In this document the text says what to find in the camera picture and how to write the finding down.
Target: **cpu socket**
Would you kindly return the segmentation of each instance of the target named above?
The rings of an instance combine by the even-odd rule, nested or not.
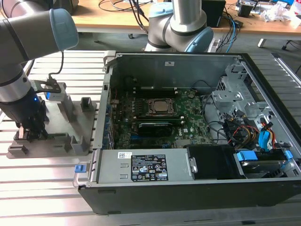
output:
[[[153,114],[174,114],[174,105],[172,99],[161,98],[148,100],[149,112],[147,115]]]

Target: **gray floor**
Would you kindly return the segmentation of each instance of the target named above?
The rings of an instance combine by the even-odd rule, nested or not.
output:
[[[147,43],[147,36],[134,34],[134,39],[129,39],[127,34],[99,34],[99,42],[93,42],[91,33],[80,33],[79,44],[73,49],[77,50],[117,50],[117,51],[141,51]],[[301,64],[301,45],[293,43],[299,49],[288,45],[286,51],[281,47],[285,40],[267,40],[263,48],[258,48],[259,39],[238,38],[230,50],[232,53],[278,53],[282,59],[295,71]]]

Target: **aluminum workbench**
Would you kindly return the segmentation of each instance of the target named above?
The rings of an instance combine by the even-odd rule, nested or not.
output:
[[[103,51],[65,52],[63,70],[53,77],[66,83],[66,91],[72,100],[89,96],[93,101],[99,102],[104,77],[104,54]],[[278,56],[251,57],[296,121],[301,124],[299,78]],[[36,59],[32,67],[27,64],[25,70],[29,72],[30,79],[45,80],[48,73],[58,71],[60,64],[61,54],[55,53]],[[266,208],[95,215],[72,184],[74,166],[79,162],[89,161],[91,154],[84,157],[8,159],[6,153],[16,132],[16,125],[3,114],[0,115],[0,120],[0,225],[301,225],[300,195]],[[97,137],[92,134],[91,146],[94,139]],[[80,180],[85,179],[87,174],[81,174]]]

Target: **power supply label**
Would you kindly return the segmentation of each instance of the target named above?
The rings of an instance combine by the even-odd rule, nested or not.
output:
[[[132,155],[131,179],[134,182],[168,180],[164,154]]]

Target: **green circuit board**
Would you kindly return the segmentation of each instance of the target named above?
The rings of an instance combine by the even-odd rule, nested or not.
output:
[[[201,101],[198,96],[191,98],[193,94],[191,90],[178,90],[175,98],[168,98],[172,102],[173,115],[183,117],[182,120],[169,121],[183,121],[183,124],[173,126],[171,135],[167,137],[140,137],[137,131],[140,122],[134,118],[141,112],[142,115],[148,114],[150,99],[136,98],[129,93],[123,95],[112,108],[114,149],[183,148],[189,144],[211,144],[212,138],[202,116]]]

